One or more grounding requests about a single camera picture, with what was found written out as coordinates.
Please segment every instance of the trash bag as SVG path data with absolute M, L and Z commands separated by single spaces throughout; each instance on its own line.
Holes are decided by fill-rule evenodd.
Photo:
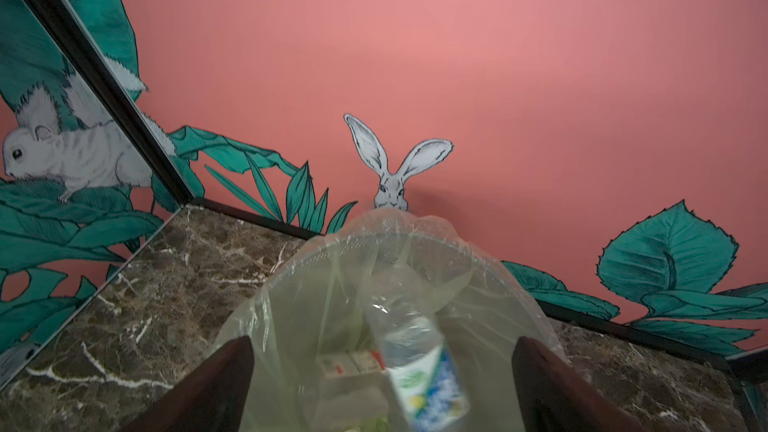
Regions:
M 565 360 L 544 313 L 497 259 L 462 241 L 446 220 L 392 208 L 309 240 L 226 320 L 210 353 L 244 335 L 254 348 L 240 430 L 307 430 L 300 395 L 317 358 L 376 347 L 364 320 L 363 282 L 382 264 L 407 264 L 423 281 L 472 405 L 467 430 L 524 430 L 512 376 L 515 343 L 535 338 Z

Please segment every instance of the floor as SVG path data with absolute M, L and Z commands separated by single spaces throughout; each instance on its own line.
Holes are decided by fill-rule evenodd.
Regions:
M 0 430 L 118 430 L 204 358 L 303 240 L 186 208 L 0 396 Z M 648 431 L 746 430 L 725 376 L 552 321 L 574 368 Z

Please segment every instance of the white rabbit illustration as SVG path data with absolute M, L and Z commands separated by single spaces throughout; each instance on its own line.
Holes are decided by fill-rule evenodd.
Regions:
M 122 64 L 105 60 L 126 90 L 146 90 Z M 3 143 L 5 174 L 57 180 L 64 184 L 64 193 L 59 197 L 62 202 L 86 187 L 151 186 L 152 169 L 80 74 L 71 74 L 67 80 L 66 103 L 87 129 L 62 132 L 51 93 L 44 86 L 34 86 L 16 111 L 19 127 Z M 160 126 L 143 113 L 141 118 L 160 147 L 175 156 L 174 144 Z
M 397 172 L 391 174 L 387 167 L 386 152 L 376 134 L 366 124 L 350 114 L 346 114 L 344 120 L 350 126 L 352 140 L 355 141 L 355 147 L 357 147 L 360 158 L 368 167 L 379 174 L 381 179 L 379 181 L 379 191 L 373 199 L 373 205 L 376 208 L 394 207 L 407 211 L 406 180 L 429 168 L 433 168 L 445 160 L 448 154 L 451 153 L 451 150 L 453 150 L 453 143 L 449 140 L 425 140 L 414 147 L 408 153 L 408 157 L 402 161 L 402 165 Z

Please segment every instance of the water bottle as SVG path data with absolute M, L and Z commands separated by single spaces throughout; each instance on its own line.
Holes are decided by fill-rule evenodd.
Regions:
M 366 318 L 413 429 L 460 430 L 469 402 L 416 271 L 394 265 L 375 269 Z

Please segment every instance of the blue and white label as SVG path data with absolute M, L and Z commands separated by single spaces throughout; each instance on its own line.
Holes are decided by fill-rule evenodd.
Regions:
M 400 406 L 417 432 L 442 430 L 469 411 L 469 402 L 443 347 L 387 371 Z

